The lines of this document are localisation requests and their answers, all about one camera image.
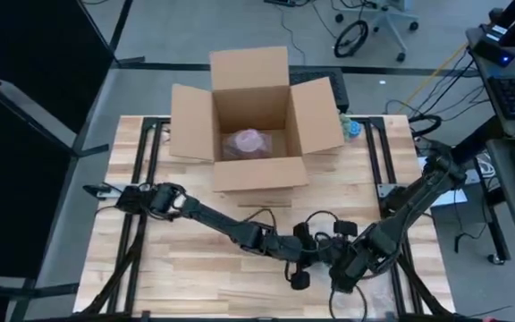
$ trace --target cardboard box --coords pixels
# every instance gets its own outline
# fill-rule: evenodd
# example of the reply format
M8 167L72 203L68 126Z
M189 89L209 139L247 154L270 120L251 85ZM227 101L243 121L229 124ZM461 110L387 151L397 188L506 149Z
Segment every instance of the cardboard box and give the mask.
M172 92L170 154L214 161L215 191L308 184L302 155L344 143L328 78L290 86L286 47L210 55L213 91ZM271 158L222 161L225 135L256 129L273 137Z

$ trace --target office chair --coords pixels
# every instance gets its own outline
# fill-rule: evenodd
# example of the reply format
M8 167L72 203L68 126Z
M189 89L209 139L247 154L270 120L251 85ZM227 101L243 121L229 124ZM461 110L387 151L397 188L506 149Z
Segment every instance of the office chair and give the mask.
M410 21L409 30L415 31L418 29L418 16L414 14L404 13L407 0L381 0L375 1L376 8L363 8L363 14L365 13L375 13L375 18L368 24L369 27L373 28L374 32L378 32L381 27L387 27L389 31L393 34L394 40L401 48L401 52L397 55L397 62L402 63L406 58L406 54L409 51L407 46L404 44L404 41L401 38L401 34L394 26L392 18L402 18L403 20ZM346 13L359 13L361 9L351 9L351 8L339 8L339 11ZM341 22L343 21L342 14L339 13L335 16L335 21Z

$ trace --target wooden table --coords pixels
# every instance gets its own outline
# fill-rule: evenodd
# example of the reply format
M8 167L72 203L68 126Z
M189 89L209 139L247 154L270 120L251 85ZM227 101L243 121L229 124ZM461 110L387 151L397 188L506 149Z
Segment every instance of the wooden table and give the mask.
M131 181L142 119L142 116L121 118L106 174L107 182ZM413 182L420 176L420 170L407 118L390 115L384 116L384 120L397 181ZM148 164L150 141L143 169ZM380 169L386 180L378 137L376 141ZM364 133L344 147L305 155L310 184L289 193L214 193L211 191L211 163L170 157L168 152L169 146L165 143L159 150L155 182L183 185L193 197L236 219L259 209L252 206L273 203L273 206L280 206L273 208L280 234L291 234L295 224L320 209L358 223L359 231L379 220ZM143 170L141 181L145 177L146 170ZM113 203L114 200L110 200L99 206ZM261 216L257 220L269 223L271 219ZM123 213L116 209L97 215L75 311L89 305L112 274L122 221ZM312 231L332 231L333 219L329 216L316 216L312 222ZM409 240L418 274L444 307L454 310L432 220L420 217L409 230ZM149 218L133 314L139 316L142 310L150 310L153 317L329 318L328 268L323 265L311 267L308 270L311 286L305 291L293 291L283 277L283 267L281 261L240 250L224 235L195 221L178 219L169 223ZM401 276L404 299L410 311L409 288L402 271ZM128 273L123 278L119 310L122 310L127 279ZM370 318L381 318L385 312L394 311L390 274L361 281L359 286L367 296ZM335 315L343 318L360 318L363 311L356 292L352 295L337 293L333 307Z

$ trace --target gray floor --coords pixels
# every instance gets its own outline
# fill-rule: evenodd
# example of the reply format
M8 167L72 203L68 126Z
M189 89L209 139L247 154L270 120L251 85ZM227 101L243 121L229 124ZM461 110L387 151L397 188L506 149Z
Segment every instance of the gray floor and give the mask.
M88 6L106 39L113 34L122 2L110 0ZM421 28L414 34L402 32L410 50L402 67L435 68L464 43L467 27L485 21L490 8L507 1L414 0L413 3L414 13L420 15ZM343 28L333 21L335 12L328 0L317 1L316 6L333 32ZM306 52L307 64L399 66L394 61L398 49L386 33L369 38L355 57L338 60L332 54L333 39L310 5L284 10L285 23L294 30L295 42ZM346 21L353 21L354 17L346 14ZM290 48L291 64L302 64L300 53L291 47L289 33L279 23L280 13L272 5L259 0L135 0L116 55L119 58L144 55L148 62L153 63L207 63L211 50L284 45ZM417 76L345 75L350 112L381 114L388 99L406 99L425 79ZM175 82L203 89L211 87L208 72L112 70L97 100L97 111L86 146L112 142L122 114L168 114L170 88ZM458 101L478 85L478 79L460 80L435 110ZM426 88L413 103L421 102L430 89L430 86ZM443 115L456 115L465 107L466 104L456 106ZM391 113L399 108L392 105ZM401 111L404 114L408 112L407 109ZM456 144L493 113L489 103L476 106L455 121L445 123L429 137ZM107 162L108 155L103 154L85 158L78 164L38 285L79 281L93 224L92 213L97 206L81 186L101 182ZM482 228L482 199L477 187L467 189L467 193L471 201L460 205L459 212L465 229L477 233ZM515 321L515 226L508 208L505 205L498 207L512 255L512 261L503 267L493 266L485 259L486 255L494 252L488 231L477 241L463 240L460 253L455 254L453 237L458 226L454 208L437 208L433 214L457 311L470 315L512 305L511 309L493 316ZM68 315L73 302L73 296L33 301L28 318Z

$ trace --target box flap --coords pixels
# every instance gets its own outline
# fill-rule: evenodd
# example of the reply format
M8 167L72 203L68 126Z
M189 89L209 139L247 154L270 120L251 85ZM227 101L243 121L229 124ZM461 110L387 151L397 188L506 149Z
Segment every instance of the box flap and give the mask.
M215 118L211 92L174 84L170 155L214 160Z
M328 77L292 86L291 99L301 153L335 148L345 143Z
M286 47L212 52L210 70L214 90L290 84Z
M301 157L216 162L214 191L245 191L308 184Z

